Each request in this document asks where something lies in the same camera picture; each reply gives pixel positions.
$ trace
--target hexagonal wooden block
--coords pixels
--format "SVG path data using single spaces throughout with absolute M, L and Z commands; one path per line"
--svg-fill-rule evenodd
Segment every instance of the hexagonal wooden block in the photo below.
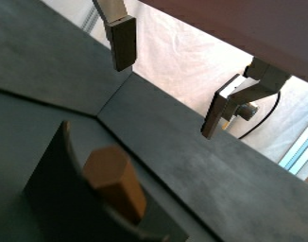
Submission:
M 124 150 L 118 147 L 93 150 L 82 174 L 90 187 L 121 216 L 137 223 L 145 213 L 146 200 Z

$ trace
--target white backdrop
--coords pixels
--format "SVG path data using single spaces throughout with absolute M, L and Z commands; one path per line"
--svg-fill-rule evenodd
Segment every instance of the white backdrop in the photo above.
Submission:
M 90 0 L 44 2 L 81 26 Z M 214 91 L 236 73 L 242 73 L 250 55 L 138 1 L 125 0 L 125 5 L 129 15 L 137 18 L 134 72 L 205 116 Z M 90 35 L 108 47 L 101 19 Z M 257 101 L 260 111 L 249 122 L 234 119 L 228 128 L 230 134 L 238 137 L 249 130 L 268 113 L 274 99 L 270 96 Z M 272 117 L 244 142 L 278 162 L 306 126 L 308 83 L 292 78 Z

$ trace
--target gray table surface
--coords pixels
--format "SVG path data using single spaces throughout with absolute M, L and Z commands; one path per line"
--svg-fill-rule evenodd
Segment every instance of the gray table surface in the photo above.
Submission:
M 140 76 L 98 118 L 224 241 L 308 241 L 308 184 Z
M 109 50 L 36 0 L 0 1 L 0 89 L 96 115 L 130 75 Z

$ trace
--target wooden block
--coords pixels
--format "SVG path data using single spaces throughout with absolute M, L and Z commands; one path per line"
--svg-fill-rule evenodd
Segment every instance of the wooden block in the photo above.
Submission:
M 124 150 L 118 147 L 93 150 L 82 174 L 90 187 L 121 216 L 133 224 L 138 223 L 146 200 Z

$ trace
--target black cable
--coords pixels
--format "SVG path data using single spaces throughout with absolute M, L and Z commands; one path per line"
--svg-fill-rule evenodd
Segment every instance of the black cable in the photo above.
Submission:
M 276 107 L 277 107 L 277 104 L 280 102 L 280 92 L 277 93 L 277 99 L 273 103 L 273 106 L 272 106 L 272 109 L 269 111 L 269 113 L 266 114 L 266 116 L 261 119 L 261 121 L 253 126 L 253 128 L 244 134 L 238 137 L 238 139 L 244 139 L 258 127 L 260 125 L 265 122 L 265 120 L 269 118 L 269 116 L 272 115 L 272 112 L 274 111 Z

